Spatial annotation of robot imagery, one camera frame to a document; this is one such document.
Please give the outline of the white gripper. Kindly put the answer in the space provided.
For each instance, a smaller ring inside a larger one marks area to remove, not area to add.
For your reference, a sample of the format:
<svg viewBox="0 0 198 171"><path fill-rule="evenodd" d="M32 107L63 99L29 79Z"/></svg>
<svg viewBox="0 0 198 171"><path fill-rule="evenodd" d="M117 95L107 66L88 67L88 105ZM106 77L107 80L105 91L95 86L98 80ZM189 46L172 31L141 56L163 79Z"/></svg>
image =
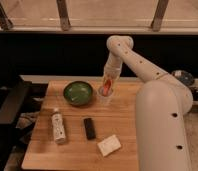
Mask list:
<svg viewBox="0 0 198 171"><path fill-rule="evenodd" d="M106 80L107 80L106 78L108 78L108 79L112 79L111 80L111 91L114 91L115 84L116 84L115 80L120 77L120 74L121 74L121 68L106 65L104 67L104 77L102 80L102 88L105 88Z"/></svg>

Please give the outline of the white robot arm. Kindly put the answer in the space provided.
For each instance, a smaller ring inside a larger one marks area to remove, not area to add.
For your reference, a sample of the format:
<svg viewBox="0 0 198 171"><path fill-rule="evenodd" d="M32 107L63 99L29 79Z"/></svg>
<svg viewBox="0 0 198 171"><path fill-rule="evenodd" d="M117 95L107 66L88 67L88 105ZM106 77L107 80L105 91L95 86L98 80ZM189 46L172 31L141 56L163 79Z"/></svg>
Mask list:
<svg viewBox="0 0 198 171"><path fill-rule="evenodd" d="M193 95L173 75L134 52L133 45L129 36L107 39L102 94L110 94L127 65L143 82L135 98L140 171L192 171L184 115L193 105Z"/></svg>

